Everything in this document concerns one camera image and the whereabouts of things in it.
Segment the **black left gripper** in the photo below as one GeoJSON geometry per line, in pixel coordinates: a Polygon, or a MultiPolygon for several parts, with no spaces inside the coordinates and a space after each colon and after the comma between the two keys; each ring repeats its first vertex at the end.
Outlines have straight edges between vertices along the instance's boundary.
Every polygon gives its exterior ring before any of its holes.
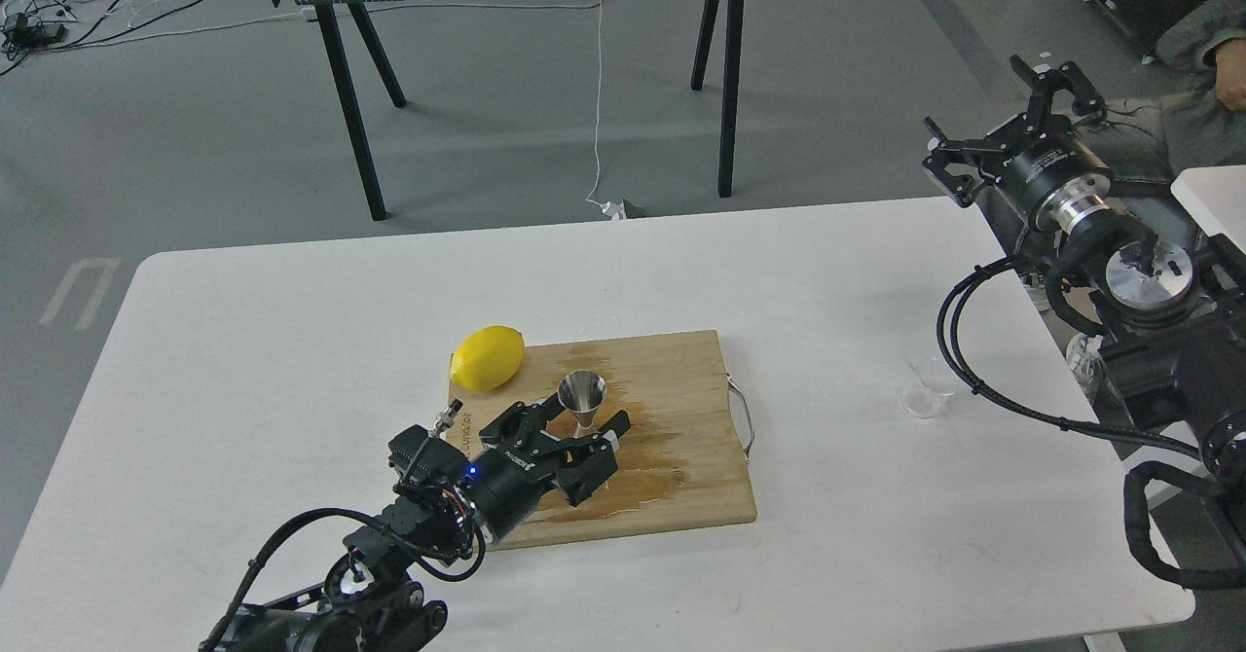
{"type": "Polygon", "coordinates": [[[601,429],[561,441],[559,453],[535,464],[521,464],[512,453],[498,450],[552,450],[559,439],[547,434],[546,426],[563,411],[557,394],[535,404],[517,401],[478,431],[483,448],[490,449],[464,471],[464,497],[475,506],[491,544],[530,519],[552,489],[577,507],[617,472],[621,438],[630,429],[627,410],[618,410],[601,429]]]}

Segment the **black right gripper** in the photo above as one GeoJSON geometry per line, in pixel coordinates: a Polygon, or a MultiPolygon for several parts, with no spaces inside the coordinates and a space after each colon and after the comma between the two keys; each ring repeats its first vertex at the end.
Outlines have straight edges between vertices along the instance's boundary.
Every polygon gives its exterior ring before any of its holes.
{"type": "Polygon", "coordinates": [[[1035,69],[1012,54],[1008,62],[1030,89],[1025,108],[982,138],[949,138],[934,118],[925,117],[932,138],[921,166],[961,208],[993,188],[993,229],[1074,229],[1110,208],[1110,170],[1073,135],[1077,127],[1104,123],[1106,101],[1073,61],[1035,69]],[[1053,108],[1062,92],[1072,96],[1072,117],[1053,108]]]}

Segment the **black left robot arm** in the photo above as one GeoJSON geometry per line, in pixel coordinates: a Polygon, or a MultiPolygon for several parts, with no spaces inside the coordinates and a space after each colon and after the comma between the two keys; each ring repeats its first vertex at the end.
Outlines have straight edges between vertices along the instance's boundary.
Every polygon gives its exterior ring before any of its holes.
{"type": "Polygon", "coordinates": [[[427,598],[409,568],[435,578],[468,578],[497,544],[559,489],[577,506],[618,469],[618,441],[630,426],[619,410],[601,429],[559,439],[546,429],[564,411],[557,396],[516,403],[481,430],[467,458],[444,434],[462,404],[449,403],[431,428],[414,425],[388,444],[399,479],[395,501],[378,516],[320,507],[277,529],[250,560],[203,651],[417,651],[449,625],[449,603],[427,598]],[[245,603],[262,568],[299,529],[351,519],[356,532],[321,583],[267,603],[245,603]]]}

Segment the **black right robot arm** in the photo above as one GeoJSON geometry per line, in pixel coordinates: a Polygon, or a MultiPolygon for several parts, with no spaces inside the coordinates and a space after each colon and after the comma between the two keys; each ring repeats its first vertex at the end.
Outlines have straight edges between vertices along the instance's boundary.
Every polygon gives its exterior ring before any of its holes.
{"type": "Polygon", "coordinates": [[[1109,108],[1077,64],[1034,69],[1012,56],[1030,89],[1025,108],[981,138],[951,138],[926,118],[932,141],[923,170],[949,199],[969,208],[994,192],[1022,238],[1054,236],[1057,249],[978,266],[939,305],[937,347],[954,376],[1006,410],[1064,431],[1195,458],[1197,476],[1148,460],[1126,470],[1124,534],[1153,576],[1187,590],[1244,586],[1244,568],[1180,568],[1153,544],[1148,486],[1161,481],[1200,497],[1219,534],[1244,560],[1244,252],[1229,236],[1187,251],[1110,204],[1111,197],[1155,194],[1153,185],[1116,180],[1082,142],[1079,128],[1106,123],[1109,108]],[[959,343],[964,305],[1003,273],[1035,273],[1050,310],[1099,338],[1108,385],[1129,425],[1077,421],[1022,405],[971,368],[959,343]]]}

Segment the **person's hand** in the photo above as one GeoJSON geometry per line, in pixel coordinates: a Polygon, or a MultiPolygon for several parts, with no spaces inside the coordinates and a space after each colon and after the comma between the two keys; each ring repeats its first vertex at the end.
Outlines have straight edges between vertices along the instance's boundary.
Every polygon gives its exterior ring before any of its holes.
{"type": "Polygon", "coordinates": [[[1214,52],[1216,93],[1219,102],[1234,113],[1244,113],[1246,105],[1246,41],[1234,37],[1214,52]]]}

